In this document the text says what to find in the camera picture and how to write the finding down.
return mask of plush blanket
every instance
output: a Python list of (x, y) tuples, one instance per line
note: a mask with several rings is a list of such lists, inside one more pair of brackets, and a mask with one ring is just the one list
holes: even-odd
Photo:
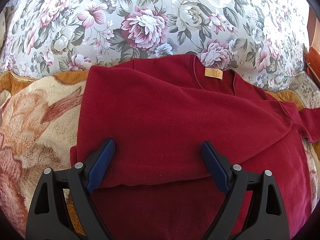
[[(88, 72), (64, 72), (40, 80), (12, 72), (0, 77), (0, 208), (14, 228), (25, 235), (28, 209), (42, 171), (70, 168), (69, 149), (76, 145), (82, 94)], [(276, 99), (304, 107), (290, 90)], [(304, 142), (311, 178), (312, 204), (319, 199), (320, 147)], [(69, 213), (83, 233), (68, 191)]]

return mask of sweater sleeve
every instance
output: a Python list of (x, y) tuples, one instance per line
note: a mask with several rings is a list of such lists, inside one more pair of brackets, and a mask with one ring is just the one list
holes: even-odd
[(279, 102), (292, 121), (292, 129), (310, 143), (320, 141), (320, 108), (298, 111), (295, 103)]

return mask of folded sweater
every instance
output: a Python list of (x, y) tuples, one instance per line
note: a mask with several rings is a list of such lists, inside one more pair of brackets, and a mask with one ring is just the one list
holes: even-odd
[[(115, 239), (201, 239), (225, 198), (200, 155), (210, 140), (232, 164), (273, 172), (293, 237), (311, 213), (301, 138), (320, 139), (319, 111), (299, 112), (231, 70), (222, 81), (205, 77), (194, 55), (93, 66), (71, 164), (113, 138), (115, 156), (92, 199)], [(249, 203), (250, 193), (233, 233)]]

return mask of silver screw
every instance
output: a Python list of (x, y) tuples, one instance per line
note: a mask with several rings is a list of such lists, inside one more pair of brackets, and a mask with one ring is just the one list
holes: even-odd
[(269, 170), (266, 170), (264, 173), (265, 173), (267, 176), (271, 176), (271, 175), (272, 175), (272, 172), (269, 171)]
[(46, 168), (44, 169), (43, 173), (44, 174), (49, 174), (51, 172), (51, 169), (50, 168)]
[(76, 169), (81, 169), (83, 167), (83, 163), (76, 163), (75, 168)]
[(242, 169), (242, 167), (241, 167), (239, 164), (233, 165), (233, 168), (234, 168), (236, 171), (240, 171), (240, 170)]

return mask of blue gripper pad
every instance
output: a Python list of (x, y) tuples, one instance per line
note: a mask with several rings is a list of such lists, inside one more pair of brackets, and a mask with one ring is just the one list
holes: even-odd
[(213, 178), (214, 183), (216, 184), (216, 187), (219, 191), (222, 191), (227, 195), (230, 191), (228, 175), (206, 142), (201, 146), (201, 156), (209, 173), (211, 174), (211, 177)]
[(104, 174), (112, 160), (113, 155), (115, 154), (116, 144), (115, 141), (110, 139), (105, 148), (102, 150), (100, 156), (97, 158), (97, 161), (92, 166), (89, 171), (89, 179), (86, 190), (91, 194), (95, 189), (100, 186), (100, 183), (103, 179)]

